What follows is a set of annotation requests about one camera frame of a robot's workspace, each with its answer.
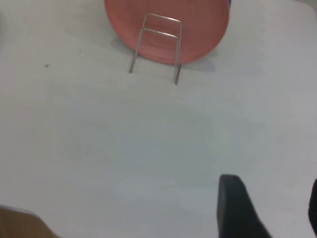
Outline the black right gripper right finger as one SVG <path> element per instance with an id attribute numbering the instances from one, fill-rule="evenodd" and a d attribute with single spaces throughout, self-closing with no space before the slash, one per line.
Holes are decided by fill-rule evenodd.
<path id="1" fill-rule="evenodd" d="M 317 179 L 315 179 L 309 201 L 308 217 L 315 236 L 317 236 Z"/>

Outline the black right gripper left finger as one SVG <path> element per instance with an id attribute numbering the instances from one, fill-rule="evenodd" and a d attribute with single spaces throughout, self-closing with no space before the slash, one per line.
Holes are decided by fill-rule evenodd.
<path id="1" fill-rule="evenodd" d="M 243 181 L 237 175 L 219 178 L 217 225 L 220 238 L 269 238 Z"/>

